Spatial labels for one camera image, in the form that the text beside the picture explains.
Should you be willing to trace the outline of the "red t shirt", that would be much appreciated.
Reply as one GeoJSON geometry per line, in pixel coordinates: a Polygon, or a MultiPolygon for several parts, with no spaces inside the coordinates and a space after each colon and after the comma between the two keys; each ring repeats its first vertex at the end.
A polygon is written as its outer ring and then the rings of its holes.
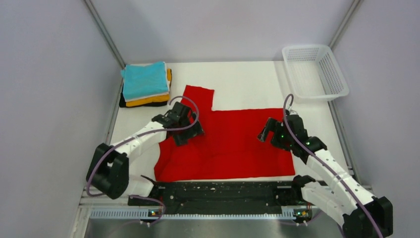
{"type": "Polygon", "coordinates": [[[269,118],[282,119],[280,108],[214,111],[214,91],[186,86],[182,103],[196,104],[202,135],[177,146],[169,138],[159,144],[154,167],[156,180],[241,179],[293,176],[290,152],[260,142],[258,135],[269,118]]]}

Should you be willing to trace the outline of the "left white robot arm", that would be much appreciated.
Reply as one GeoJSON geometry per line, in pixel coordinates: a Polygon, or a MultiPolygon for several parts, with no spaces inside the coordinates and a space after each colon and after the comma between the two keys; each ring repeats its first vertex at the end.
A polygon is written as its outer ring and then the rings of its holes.
{"type": "Polygon", "coordinates": [[[159,192],[145,176],[131,175],[134,160],[159,143],[173,138],[176,146],[204,133],[199,122],[196,104],[189,107],[175,102],[165,114],[151,119],[142,129],[111,145],[102,143],[94,151],[86,175],[86,193],[91,196],[105,195],[110,199],[122,196],[140,196],[147,205],[158,201],[159,192]]]}

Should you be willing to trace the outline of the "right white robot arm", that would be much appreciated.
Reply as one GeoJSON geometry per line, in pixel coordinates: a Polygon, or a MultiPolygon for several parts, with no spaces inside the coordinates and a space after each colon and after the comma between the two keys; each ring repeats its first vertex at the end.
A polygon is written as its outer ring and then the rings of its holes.
{"type": "Polygon", "coordinates": [[[328,186],[324,188],[309,175],[295,176],[290,191],[294,203],[317,206],[337,223],[345,238],[386,238],[393,234],[391,201],[360,185],[333,158],[325,143],[308,136],[299,115],[269,118],[258,139],[264,142],[269,132],[273,133],[270,142],[274,147],[300,158],[328,186]]]}

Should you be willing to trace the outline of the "folded yellow t shirt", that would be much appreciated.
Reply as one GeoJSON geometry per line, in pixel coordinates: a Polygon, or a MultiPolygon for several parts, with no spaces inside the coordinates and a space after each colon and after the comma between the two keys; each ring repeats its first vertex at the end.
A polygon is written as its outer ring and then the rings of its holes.
{"type": "Polygon", "coordinates": [[[122,71],[122,105],[137,107],[169,100],[171,75],[164,62],[149,65],[128,64],[122,71]]]}

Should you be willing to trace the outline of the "folded black t shirt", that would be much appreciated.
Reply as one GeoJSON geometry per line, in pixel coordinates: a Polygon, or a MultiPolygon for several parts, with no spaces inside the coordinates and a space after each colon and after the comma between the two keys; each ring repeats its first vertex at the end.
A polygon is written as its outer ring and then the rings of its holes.
{"type": "Polygon", "coordinates": [[[123,93],[120,93],[119,106],[121,108],[136,108],[136,107],[161,107],[165,106],[170,99],[170,95],[161,97],[152,97],[143,100],[137,100],[132,102],[125,102],[123,99],[123,93]]]}

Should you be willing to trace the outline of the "folded teal t shirt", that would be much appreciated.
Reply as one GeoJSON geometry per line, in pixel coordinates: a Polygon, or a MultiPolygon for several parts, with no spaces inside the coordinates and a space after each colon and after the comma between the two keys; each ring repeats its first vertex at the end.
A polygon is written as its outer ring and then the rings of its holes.
{"type": "Polygon", "coordinates": [[[126,100],[169,92],[166,63],[163,61],[148,65],[128,64],[120,73],[123,78],[122,93],[126,100]]]}

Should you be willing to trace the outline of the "white plastic basket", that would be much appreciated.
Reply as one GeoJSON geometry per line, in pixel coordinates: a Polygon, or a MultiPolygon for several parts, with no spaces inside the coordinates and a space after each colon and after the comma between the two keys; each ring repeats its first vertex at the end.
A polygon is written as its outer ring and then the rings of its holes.
{"type": "Polygon", "coordinates": [[[329,46],[287,46],[282,49],[282,56],[295,100],[330,102],[349,94],[348,84],[329,46]]]}

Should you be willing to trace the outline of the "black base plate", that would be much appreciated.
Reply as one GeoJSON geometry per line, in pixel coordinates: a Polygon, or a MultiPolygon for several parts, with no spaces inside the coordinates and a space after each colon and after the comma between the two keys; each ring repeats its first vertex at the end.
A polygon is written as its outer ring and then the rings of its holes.
{"type": "Polygon", "coordinates": [[[299,198],[291,182],[282,181],[159,182],[148,198],[129,198],[128,205],[152,208],[163,203],[166,216],[280,216],[288,208],[292,218],[316,214],[314,205],[299,198]]]}

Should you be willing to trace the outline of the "aluminium frame rail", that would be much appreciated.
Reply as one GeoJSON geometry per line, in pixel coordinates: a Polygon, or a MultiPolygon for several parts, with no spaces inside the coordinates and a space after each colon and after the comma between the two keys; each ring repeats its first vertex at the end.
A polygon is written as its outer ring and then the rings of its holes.
{"type": "Polygon", "coordinates": [[[89,187],[108,202],[151,208],[163,203],[167,215],[201,214],[251,216],[279,214],[292,206],[311,203],[321,208],[352,213],[361,204],[371,206],[373,194],[349,176],[332,185],[310,176],[292,181],[176,181],[157,182],[146,177],[89,187]]]}

